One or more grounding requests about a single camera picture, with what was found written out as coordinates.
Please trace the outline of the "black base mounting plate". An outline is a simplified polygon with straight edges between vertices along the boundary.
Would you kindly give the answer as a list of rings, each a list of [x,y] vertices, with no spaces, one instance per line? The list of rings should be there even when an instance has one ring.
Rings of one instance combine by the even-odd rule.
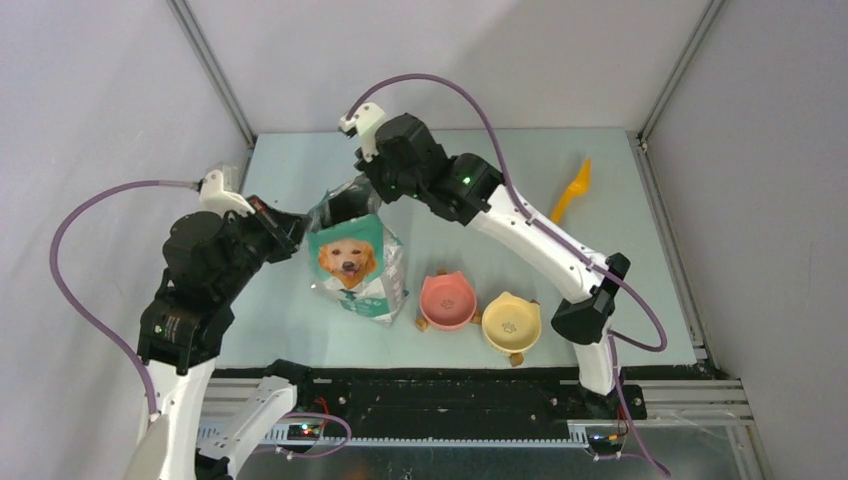
[[[297,406],[323,399],[356,440],[565,440],[570,424],[613,422],[628,407],[647,417],[637,385],[599,397],[574,367],[513,369],[355,369],[277,360],[264,370],[298,388]]]

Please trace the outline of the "pink cat-ear pet bowl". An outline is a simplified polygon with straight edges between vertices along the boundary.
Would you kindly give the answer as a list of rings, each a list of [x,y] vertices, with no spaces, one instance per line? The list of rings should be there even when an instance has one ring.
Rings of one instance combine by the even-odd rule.
[[[430,328],[456,331],[482,320],[476,292],[461,271],[440,268],[435,275],[426,276],[418,307],[415,326],[420,332]]]

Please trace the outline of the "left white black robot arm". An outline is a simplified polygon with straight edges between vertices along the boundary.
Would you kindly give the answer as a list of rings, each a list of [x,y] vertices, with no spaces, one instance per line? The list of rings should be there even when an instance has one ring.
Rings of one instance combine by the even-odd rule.
[[[154,388],[154,413],[128,479],[234,479],[278,420],[315,406],[311,384],[271,375],[217,436],[197,440],[234,301],[263,265],[299,250],[309,225],[308,215],[277,210],[257,196],[246,206],[244,213],[187,214],[163,245],[166,268],[141,315],[137,348]]]

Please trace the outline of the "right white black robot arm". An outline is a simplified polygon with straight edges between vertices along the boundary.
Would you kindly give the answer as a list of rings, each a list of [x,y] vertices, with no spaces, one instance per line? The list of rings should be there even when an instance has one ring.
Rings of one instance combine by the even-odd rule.
[[[562,301],[551,325],[572,343],[585,411],[606,418],[622,403],[606,339],[628,259],[592,252],[512,192],[506,173],[472,153],[448,155],[417,117],[389,117],[376,106],[339,121],[358,137],[355,167],[386,203],[408,196],[448,221],[469,226],[513,251],[547,278]]]

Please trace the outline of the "corner aluminium post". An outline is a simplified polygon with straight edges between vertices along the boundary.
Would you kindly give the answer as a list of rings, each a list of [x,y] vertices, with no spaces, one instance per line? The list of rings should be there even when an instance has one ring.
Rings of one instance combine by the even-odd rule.
[[[709,0],[689,34],[672,69],[638,130],[640,144],[648,144],[665,111],[688,73],[714,24],[727,4],[726,0]]]
[[[167,0],[166,3],[246,147],[254,148],[257,134],[251,127],[236,92],[231,86],[190,2]]]

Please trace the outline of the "right corner aluminium post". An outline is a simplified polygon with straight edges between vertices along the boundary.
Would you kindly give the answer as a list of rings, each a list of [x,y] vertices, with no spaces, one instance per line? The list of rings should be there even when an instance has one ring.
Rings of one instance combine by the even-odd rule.
[[[648,144],[665,111],[688,73],[714,24],[727,4],[726,0],[709,0],[689,34],[672,69],[638,130],[640,144]]]

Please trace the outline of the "aluminium frame rail base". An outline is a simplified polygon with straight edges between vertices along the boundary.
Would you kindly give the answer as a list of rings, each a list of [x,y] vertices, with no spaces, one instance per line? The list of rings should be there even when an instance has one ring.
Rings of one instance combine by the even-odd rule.
[[[626,430],[626,440],[637,444],[650,432],[661,428],[694,429],[706,432],[712,427],[726,430],[727,440],[739,475],[744,479],[768,479],[769,465],[758,453],[759,436],[747,396],[737,381],[647,380],[633,384],[642,390],[647,417],[636,420]],[[307,416],[296,407],[277,421],[260,441],[259,447],[354,447],[374,448],[571,448],[593,447],[599,440],[600,428],[612,427],[613,422],[579,421],[570,424],[565,440],[532,441],[434,441],[434,440],[356,440],[350,425],[330,413],[328,406]]]

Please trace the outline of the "left corner aluminium post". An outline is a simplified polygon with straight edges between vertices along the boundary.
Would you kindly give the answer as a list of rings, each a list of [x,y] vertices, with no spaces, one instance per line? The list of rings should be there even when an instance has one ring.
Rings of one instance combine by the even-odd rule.
[[[251,127],[236,92],[231,86],[190,2],[167,0],[166,3],[246,147],[254,148],[257,134]]]

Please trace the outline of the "green dog food bag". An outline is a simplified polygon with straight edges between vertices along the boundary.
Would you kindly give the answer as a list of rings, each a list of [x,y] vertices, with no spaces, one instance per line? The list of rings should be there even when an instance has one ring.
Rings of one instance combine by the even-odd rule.
[[[306,243],[314,286],[344,310],[389,326],[409,291],[405,247],[379,217],[381,206],[359,175],[310,210]]]

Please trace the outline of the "yellow cat-ear pet bowl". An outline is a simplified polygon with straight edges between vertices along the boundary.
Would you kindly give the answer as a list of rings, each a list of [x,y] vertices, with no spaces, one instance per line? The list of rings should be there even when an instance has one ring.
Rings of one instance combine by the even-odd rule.
[[[505,355],[512,367],[521,366],[525,353],[542,333],[540,305],[504,291],[483,310],[481,331],[490,347]]]

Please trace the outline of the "orange plastic food scoop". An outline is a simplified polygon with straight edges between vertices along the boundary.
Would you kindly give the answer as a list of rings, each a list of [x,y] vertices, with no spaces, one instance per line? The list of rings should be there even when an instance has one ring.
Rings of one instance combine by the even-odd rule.
[[[559,223],[569,207],[570,203],[577,197],[586,194],[591,188],[592,159],[587,158],[581,165],[577,175],[566,187],[557,200],[549,218],[554,223]]]

